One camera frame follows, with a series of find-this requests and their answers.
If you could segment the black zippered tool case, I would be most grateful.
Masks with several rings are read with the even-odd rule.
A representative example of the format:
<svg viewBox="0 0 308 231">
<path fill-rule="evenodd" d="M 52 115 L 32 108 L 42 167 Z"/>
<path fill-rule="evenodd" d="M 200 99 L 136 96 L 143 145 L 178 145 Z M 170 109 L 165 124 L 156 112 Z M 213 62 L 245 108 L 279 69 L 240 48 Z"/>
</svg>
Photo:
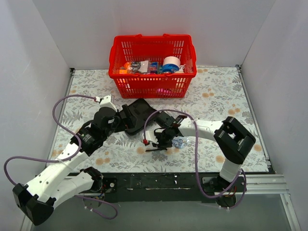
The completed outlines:
<svg viewBox="0 0 308 231">
<path fill-rule="evenodd" d="M 135 100 L 128 106 L 128 108 L 136 118 L 136 125 L 134 128 L 127 129 L 125 133 L 129 136 L 133 136 L 143 130 L 146 119 L 156 110 L 142 98 Z M 155 121 L 161 128 L 167 128 L 175 121 L 175 118 L 163 111 L 153 115 L 148 120 L 147 125 L 150 125 L 153 121 Z"/>
</svg>

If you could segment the silver hair scissors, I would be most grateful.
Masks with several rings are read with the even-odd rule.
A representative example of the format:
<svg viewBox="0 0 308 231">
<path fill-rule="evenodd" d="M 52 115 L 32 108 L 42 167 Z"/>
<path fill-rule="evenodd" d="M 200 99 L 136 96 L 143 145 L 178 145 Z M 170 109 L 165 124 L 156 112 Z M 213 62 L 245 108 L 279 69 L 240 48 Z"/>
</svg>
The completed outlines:
<svg viewBox="0 0 308 231">
<path fill-rule="evenodd" d="M 190 140 L 188 138 L 185 138 L 185 137 L 175 137 L 172 140 L 172 145 L 175 148 L 178 148 L 178 149 L 182 149 L 182 148 L 188 146 L 189 143 L 190 143 Z"/>
</svg>

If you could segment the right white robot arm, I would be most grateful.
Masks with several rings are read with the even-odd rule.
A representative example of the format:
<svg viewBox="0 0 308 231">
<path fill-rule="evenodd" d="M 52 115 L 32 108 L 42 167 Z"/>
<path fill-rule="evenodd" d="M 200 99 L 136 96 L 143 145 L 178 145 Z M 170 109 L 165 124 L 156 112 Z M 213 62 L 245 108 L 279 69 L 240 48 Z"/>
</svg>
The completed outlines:
<svg viewBox="0 0 308 231">
<path fill-rule="evenodd" d="M 223 121 L 193 121 L 186 115 L 180 115 L 168 127 L 146 132 L 146 137 L 157 150 L 171 147 L 175 137 L 215 141 L 225 156 L 218 176 L 218 187 L 223 191 L 229 191 L 235 186 L 237 174 L 256 143 L 255 137 L 232 116 Z"/>
</svg>

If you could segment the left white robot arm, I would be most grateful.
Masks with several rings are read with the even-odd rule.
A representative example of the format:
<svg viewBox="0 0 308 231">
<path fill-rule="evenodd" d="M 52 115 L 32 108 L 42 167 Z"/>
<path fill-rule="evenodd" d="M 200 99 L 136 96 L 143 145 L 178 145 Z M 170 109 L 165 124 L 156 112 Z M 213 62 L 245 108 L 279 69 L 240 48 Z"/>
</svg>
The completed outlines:
<svg viewBox="0 0 308 231">
<path fill-rule="evenodd" d="M 56 160 L 28 183 L 14 186 L 17 206 L 37 226 L 64 201 L 83 191 L 99 192 L 103 187 L 103 175 L 93 167 L 81 170 L 70 180 L 65 178 L 102 147 L 109 136 L 135 125 L 136 117 L 126 104 L 121 111 L 101 107 L 92 120 L 82 125 Z"/>
</svg>

